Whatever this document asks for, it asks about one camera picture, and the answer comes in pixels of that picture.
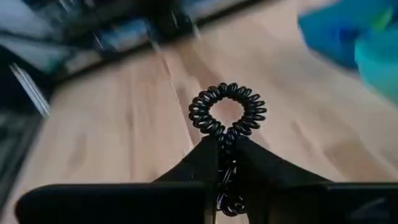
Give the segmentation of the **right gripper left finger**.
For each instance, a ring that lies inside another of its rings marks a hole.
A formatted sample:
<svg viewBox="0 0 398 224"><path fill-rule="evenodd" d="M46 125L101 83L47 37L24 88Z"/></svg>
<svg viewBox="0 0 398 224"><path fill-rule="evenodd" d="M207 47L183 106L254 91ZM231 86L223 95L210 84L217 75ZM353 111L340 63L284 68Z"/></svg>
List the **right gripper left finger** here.
<svg viewBox="0 0 398 224"><path fill-rule="evenodd" d="M19 223L213 223L218 144L204 137L147 183L51 184L16 202Z"/></svg>

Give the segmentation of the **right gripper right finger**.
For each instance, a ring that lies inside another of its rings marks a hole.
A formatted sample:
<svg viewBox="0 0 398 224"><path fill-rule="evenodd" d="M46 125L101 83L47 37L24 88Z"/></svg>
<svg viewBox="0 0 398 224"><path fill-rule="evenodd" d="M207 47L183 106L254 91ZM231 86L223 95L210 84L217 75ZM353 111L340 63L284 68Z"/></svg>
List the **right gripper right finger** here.
<svg viewBox="0 0 398 224"><path fill-rule="evenodd" d="M334 182L249 139L236 152L250 223L397 224L395 182Z"/></svg>

